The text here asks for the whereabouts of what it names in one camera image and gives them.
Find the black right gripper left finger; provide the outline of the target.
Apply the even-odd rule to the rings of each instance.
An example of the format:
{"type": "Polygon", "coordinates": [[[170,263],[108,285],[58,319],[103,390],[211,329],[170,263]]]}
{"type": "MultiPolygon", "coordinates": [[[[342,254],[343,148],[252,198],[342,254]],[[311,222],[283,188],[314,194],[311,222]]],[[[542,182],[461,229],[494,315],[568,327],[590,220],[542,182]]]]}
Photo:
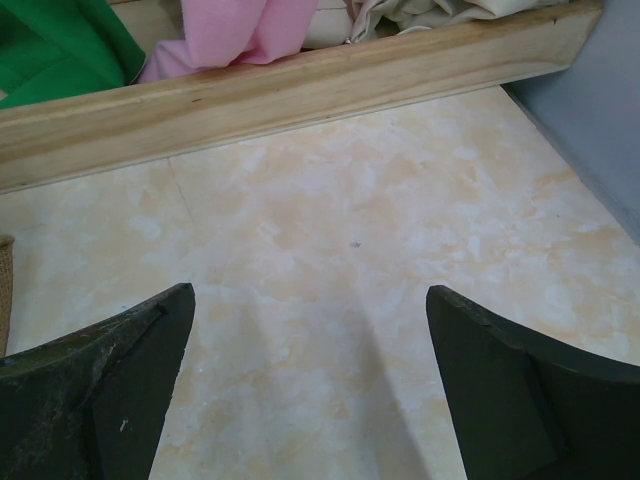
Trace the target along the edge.
{"type": "Polygon", "coordinates": [[[180,283],[2,358],[2,478],[148,478],[193,320],[180,283]]]}

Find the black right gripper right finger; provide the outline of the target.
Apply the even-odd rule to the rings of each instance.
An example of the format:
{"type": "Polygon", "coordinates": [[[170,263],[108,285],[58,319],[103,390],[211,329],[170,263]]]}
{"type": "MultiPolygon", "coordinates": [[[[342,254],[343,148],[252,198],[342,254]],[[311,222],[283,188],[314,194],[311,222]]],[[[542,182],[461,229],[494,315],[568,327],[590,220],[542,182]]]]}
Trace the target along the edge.
{"type": "Polygon", "coordinates": [[[639,369],[437,285],[426,315],[470,479],[636,479],[639,369]]]}

